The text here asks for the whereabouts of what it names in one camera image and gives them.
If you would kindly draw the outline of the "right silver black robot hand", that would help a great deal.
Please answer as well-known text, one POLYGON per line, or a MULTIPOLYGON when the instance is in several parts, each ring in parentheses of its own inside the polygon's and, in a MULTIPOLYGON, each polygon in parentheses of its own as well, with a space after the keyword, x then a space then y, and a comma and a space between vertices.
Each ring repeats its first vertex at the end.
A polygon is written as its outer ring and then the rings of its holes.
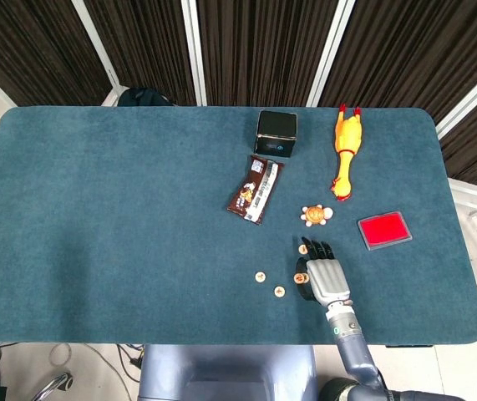
POLYGON ((314 301, 327 310, 335 305, 352 306, 351 291, 339 260, 325 241, 302 238, 294 282, 302 298, 314 301))

